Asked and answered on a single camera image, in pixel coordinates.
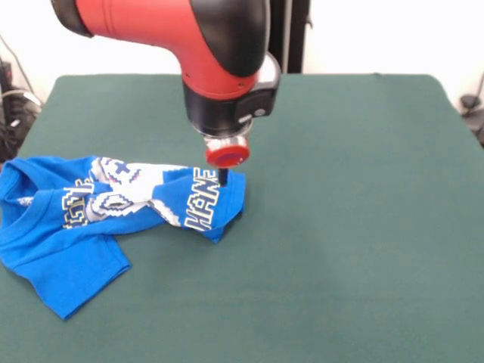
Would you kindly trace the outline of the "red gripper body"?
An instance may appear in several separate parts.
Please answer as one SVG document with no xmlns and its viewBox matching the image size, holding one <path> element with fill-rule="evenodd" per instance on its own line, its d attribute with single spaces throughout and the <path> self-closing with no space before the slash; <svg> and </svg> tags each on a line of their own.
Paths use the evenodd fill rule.
<svg viewBox="0 0 484 363">
<path fill-rule="evenodd" d="M 206 138 L 206 161 L 218 169 L 231 169 L 250 157 L 247 137 Z"/>
</svg>

